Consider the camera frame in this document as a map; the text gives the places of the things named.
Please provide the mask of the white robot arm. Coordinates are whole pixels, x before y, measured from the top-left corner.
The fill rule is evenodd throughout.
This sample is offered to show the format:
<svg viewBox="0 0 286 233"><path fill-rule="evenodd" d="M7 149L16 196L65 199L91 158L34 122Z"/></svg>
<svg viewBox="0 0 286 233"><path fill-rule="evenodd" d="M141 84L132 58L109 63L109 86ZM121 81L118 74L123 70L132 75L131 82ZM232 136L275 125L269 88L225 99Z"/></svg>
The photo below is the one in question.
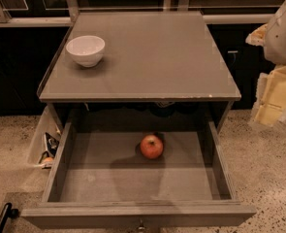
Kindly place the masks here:
<svg viewBox="0 0 286 233"><path fill-rule="evenodd" d="M250 33L245 42L261 46L265 59L275 65L268 75L259 76L250 119L253 124L273 127L286 120L286 0L270 21Z"/></svg>

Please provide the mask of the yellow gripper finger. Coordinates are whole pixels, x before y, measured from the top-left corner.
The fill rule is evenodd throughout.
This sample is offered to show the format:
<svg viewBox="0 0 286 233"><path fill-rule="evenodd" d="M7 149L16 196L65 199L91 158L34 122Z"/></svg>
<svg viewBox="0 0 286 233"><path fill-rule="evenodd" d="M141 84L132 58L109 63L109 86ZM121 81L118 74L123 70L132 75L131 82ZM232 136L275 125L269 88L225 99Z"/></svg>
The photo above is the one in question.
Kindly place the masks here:
<svg viewBox="0 0 286 233"><path fill-rule="evenodd" d="M257 81L256 101L250 121L274 126L286 120L286 66L276 65L269 73L261 73Z"/></svg>
<svg viewBox="0 0 286 233"><path fill-rule="evenodd" d="M245 42L252 46L262 47L265 42L267 26L267 24L263 24L257 29L255 29L246 37Z"/></svg>

